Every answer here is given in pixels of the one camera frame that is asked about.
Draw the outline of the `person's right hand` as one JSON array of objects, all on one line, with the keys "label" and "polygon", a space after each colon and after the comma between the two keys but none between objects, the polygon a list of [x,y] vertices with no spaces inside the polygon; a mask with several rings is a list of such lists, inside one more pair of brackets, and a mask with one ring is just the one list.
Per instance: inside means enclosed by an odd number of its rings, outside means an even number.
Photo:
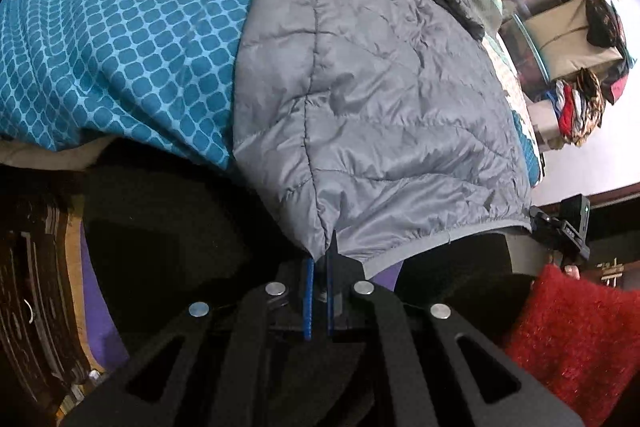
[{"label": "person's right hand", "polygon": [[564,273],[573,280],[580,280],[580,272],[577,265],[565,265]]}]

